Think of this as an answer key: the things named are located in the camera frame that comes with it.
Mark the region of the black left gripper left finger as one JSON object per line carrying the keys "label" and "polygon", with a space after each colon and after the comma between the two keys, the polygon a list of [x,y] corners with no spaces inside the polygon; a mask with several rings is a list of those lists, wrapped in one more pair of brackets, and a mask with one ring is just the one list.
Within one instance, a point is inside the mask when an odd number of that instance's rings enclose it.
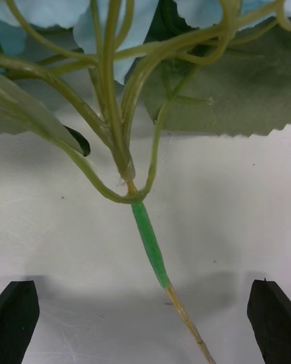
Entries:
{"label": "black left gripper left finger", "polygon": [[35,282],[10,282],[0,303],[0,363],[21,363],[40,314]]}

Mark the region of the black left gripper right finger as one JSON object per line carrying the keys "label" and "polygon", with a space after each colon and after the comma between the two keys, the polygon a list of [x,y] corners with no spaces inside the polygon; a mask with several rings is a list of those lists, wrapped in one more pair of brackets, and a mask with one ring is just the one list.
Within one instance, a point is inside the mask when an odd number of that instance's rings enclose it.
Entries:
{"label": "black left gripper right finger", "polygon": [[265,363],[291,363],[291,302],[274,281],[254,280],[247,316]]}

